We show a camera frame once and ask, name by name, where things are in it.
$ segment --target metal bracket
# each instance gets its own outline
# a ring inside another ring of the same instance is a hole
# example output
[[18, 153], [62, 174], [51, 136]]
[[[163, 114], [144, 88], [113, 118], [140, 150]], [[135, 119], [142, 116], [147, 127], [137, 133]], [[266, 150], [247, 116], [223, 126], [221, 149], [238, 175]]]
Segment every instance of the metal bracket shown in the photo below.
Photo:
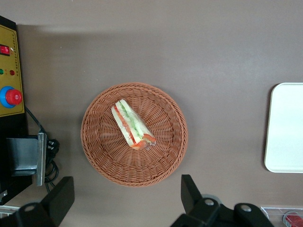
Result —
[[42, 186], [45, 179], [46, 134], [38, 133], [37, 186]]

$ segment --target black machine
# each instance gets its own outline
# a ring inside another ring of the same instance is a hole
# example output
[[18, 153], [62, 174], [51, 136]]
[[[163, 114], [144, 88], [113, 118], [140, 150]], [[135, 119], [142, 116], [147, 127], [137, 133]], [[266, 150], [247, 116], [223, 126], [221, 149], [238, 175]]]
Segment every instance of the black machine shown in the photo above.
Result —
[[29, 203], [0, 219], [0, 227], [57, 227], [74, 201], [74, 181], [71, 176], [66, 176], [40, 203]]
[[190, 175], [182, 175], [181, 200], [186, 213], [171, 227], [273, 227], [253, 204], [238, 203], [231, 210], [213, 198], [203, 198]]
[[[26, 112], [40, 128], [28, 135]], [[0, 205], [4, 205], [32, 184], [49, 184], [58, 177], [54, 157], [59, 142], [50, 140], [24, 105], [16, 23], [0, 16]]]
[[0, 16], [0, 205], [29, 185], [32, 176], [12, 176], [7, 138], [28, 135], [22, 98], [16, 23]]

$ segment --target screw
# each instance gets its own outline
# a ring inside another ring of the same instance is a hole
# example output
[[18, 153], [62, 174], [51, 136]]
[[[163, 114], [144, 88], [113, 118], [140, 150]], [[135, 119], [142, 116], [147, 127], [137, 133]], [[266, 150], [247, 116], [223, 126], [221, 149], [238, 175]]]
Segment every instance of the screw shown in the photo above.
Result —
[[244, 210], [245, 212], [251, 212], [251, 208], [247, 205], [242, 205], [241, 209]]
[[213, 205], [214, 205], [214, 201], [212, 201], [211, 199], [206, 199], [204, 202], [205, 202], [206, 205], [208, 205], [208, 206], [213, 206]]

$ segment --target round woven basket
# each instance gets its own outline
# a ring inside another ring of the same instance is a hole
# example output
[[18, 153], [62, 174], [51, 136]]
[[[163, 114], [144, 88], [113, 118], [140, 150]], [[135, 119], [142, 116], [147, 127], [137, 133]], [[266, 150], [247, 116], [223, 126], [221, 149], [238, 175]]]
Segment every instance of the round woven basket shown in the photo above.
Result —
[[[150, 149], [134, 150], [125, 141], [111, 107], [124, 99], [156, 137]], [[142, 187], [168, 177], [187, 148], [187, 125], [177, 103], [165, 92], [143, 83], [124, 83], [105, 90], [83, 117], [81, 140], [91, 165], [107, 179]]]

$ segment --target control panel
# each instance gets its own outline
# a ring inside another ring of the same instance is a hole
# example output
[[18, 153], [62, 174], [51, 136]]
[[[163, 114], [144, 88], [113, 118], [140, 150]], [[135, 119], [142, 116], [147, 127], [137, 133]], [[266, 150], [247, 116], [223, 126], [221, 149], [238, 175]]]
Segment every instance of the control panel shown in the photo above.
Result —
[[0, 117], [24, 113], [17, 33], [0, 24]]

